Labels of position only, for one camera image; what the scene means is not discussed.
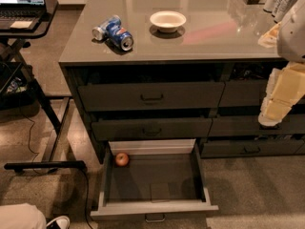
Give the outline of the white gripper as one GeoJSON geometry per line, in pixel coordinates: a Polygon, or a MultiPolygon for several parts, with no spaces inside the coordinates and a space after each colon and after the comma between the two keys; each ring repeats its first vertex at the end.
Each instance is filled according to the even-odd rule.
{"type": "Polygon", "coordinates": [[[290,106],[305,95],[305,64],[289,62],[282,70],[273,69],[265,93],[258,122],[273,127],[281,123],[291,110],[290,106]]]}

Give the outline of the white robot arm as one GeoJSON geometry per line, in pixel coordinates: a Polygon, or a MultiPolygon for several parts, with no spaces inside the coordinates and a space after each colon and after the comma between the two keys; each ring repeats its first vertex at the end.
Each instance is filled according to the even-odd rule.
{"type": "Polygon", "coordinates": [[[275,42],[278,55],[288,60],[282,70],[272,70],[260,107],[258,122],[273,127],[305,95],[305,0],[297,0],[258,42],[261,46],[275,42]]]}

